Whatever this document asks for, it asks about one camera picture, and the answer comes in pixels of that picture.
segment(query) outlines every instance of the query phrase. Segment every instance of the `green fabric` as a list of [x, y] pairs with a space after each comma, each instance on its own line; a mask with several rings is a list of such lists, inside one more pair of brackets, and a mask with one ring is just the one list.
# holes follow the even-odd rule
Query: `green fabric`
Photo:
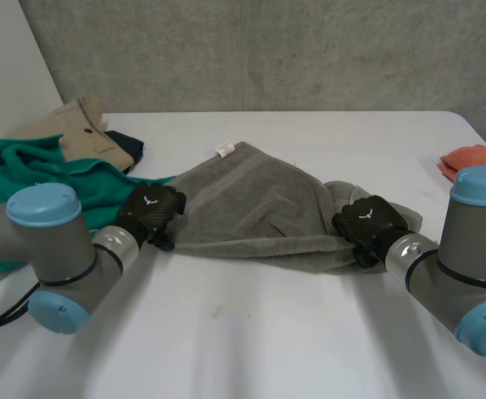
[[[164, 185], [172, 177], [130, 178], [96, 159], [65, 162], [60, 135], [37, 140], [0, 139], [0, 203], [19, 190], [41, 183], [63, 183], [75, 189], [90, 229], [107, 226], [139, 182]], [[0, 264], [0, 273], [18, 264]]]

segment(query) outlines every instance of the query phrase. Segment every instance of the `black band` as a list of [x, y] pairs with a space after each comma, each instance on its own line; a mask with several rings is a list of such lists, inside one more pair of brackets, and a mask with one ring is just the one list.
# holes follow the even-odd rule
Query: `black band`
[[442, 273], [444, 273], [447, 276], [450, 276], [451, 278], [454, 278], [455, 280], [460, 281], [461, 283], [473, 285], [474, 287], [486, 288], [486, 280], [479, 280], [478, 278], [471, 278], [471, 277], [464, 276], [463, 274], [457, 273], [454, 270], [448, 268], [442, 262], [440, 262], [440, 259], [438, 260], [437, 264]]
[[438, 249], [431, 249], [430, 251], [424, 252], [418, 258], [416, 258], [415, 261], [411, 264], [411, 266], [407, 269], [407, 274], [405, 275], [405, 288], [407, 288], [407, 291], [409, 291], [409, 293], [410, 293], [410, 277], [412, 276], [412, 273], [415, 271], [416, 266], [418, 266], [422, 260], [431, 256], [432, 254], [436, 254], [437, 252], [439, 252]]
[[96, 266], [96, 254], [95, 254], [95, 259], [93, 260], [93, 263], [90, 265], [90, 267], [75, 277], [66, 278], [65, 280], [59, 280], [59, 281], [44, 281], [41, 279], [39, 279], [39, 281], [41, 285], [46, 285], [47, 287], [61, 287], [62, 285], [67, 285], [67, 284], [74, 283], [78, 280], [82, 280], [85, 276], [87, 276], [89, 273], [95, 270], [95, 266]]
[[104, 252], [109, 254], [113, 258], [113, 260], [115, 260], [115, 263], [117, 264], [117, 266], [119, 266], [120, 275], [122, 276], [122, 274], [125, 272], [125, 269], [123, 268], [123, 263], [120, 260], [120, 258], [117, 255], [115, 255], [115, 252], [113, 252], [111, 249], [105, 247], [102, 244], [93, 244], [93, 246], [95, 248], [103, 250]]

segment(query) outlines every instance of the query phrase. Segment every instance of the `white label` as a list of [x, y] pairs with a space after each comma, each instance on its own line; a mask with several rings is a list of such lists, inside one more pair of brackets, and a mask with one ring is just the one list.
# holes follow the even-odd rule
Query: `white label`
[[235, 151], [235, 147], [232, 143], [224, 143], [219, 145], [218, 147], [215, 147], [215, 151], [218, 152], [221, 158], [226, 158], [228, 155]]

